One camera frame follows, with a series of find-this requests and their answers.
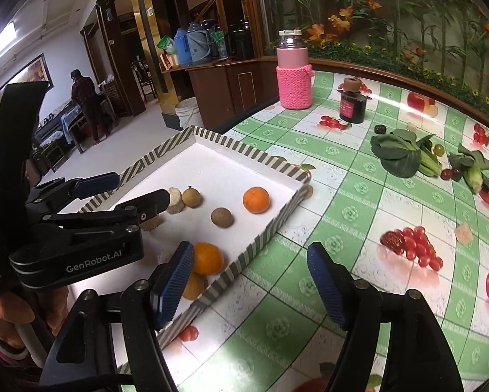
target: blue thermos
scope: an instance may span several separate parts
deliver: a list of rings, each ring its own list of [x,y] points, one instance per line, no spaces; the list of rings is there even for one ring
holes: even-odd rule
[[[177,55],[179,57],[179,63],[181,66],[187,66],[192,64],[192,55],[190,54],[190,47],[188,46],[188,38],[186,36],[186,30],[179,28],[174,37],[176,43]]]
[[[205,30],[198,22],[190,22],[186,33],[193,64],[211,61],[213,54],[209,31]]]

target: green checkered tablecloth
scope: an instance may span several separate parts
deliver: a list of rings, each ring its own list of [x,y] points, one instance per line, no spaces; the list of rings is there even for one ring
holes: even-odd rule
[[[418,137],[434,133],[447,152],[473,143],[475,122],[436,103],[434,119],[413,114],[409,91],[370,80],[362,124],[346,131],[319,126],[321,116],[338,117],[338,85],[345,76],[317,72],[313,106],[258,112],[226,135],[311,169],[313,196],[301,202],[278,234],[222,297],[194,322],[196,340],[174,340],[165,350],[181,392],[292,391],[325,376],[322,363],[337,361],[343,334],[326,311],[308,272],[306,248],[321,241],[335,262],[380,290],[420,290],[436,315],[458,364],[466,391],[489,377],[489,205],[464,181],[396,178],[370,150],[376,124],[388,129],[418,126]],[[448,167],[447,156],[441,161]],[[467,222],[473,243],[456,242],[454,229]],[[379,245],[387,230],[422,225],[443,259],[439,273],[421,268]],[[382,375],[390,325],[381,325],[372,373]]]

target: white tray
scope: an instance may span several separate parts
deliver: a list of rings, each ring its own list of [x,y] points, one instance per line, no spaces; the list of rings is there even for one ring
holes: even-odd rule
[[[174,323],[160,334],[162,346],[210,305],[263,248],[302,200],[309,181],[304,171],[277,157],[199,127],[170,138],[127,168],[121,178],[120,188],[95,196],[81,211],[109,210],[169,187],[183,191],[192,186],[202,194],[203,203],[178,214],[163,213],[161,225],[143,232],[142,260],[75,283],[76,296],[88,288],[99,294],[120,292],[148,278],[158,263],[168,261],[181,240],[212,243],[225,256],[224,272],[207,277],[211,286],[194,305],[181,299]],[[251,187],[263,187],[270,194],[271,206],[264,214],[253,215],[243,206],[243,193]],[[211,222],[210,214],[218,207],[234,215],[231,227],[219,228]]]

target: jar lid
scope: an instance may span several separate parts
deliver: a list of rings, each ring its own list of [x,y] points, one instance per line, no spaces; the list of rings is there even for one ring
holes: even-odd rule
[[[344,91],[359,92],[361,89],[361,80],[359,78],[345,78],[343,82]]]
[[[303,35],[303,33],[298,29],[285,29],[284,31],[279,31],[279,36],[293,36],[293,35]]]

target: dark glass jar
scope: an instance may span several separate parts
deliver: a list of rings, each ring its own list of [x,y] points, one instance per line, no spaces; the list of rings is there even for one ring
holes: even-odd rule
[[[345,78],[339,106],[339,117],[352,124],[361,124],[366,112],[366,101],[370,99],[359,91],[361,81],[357,78]]]

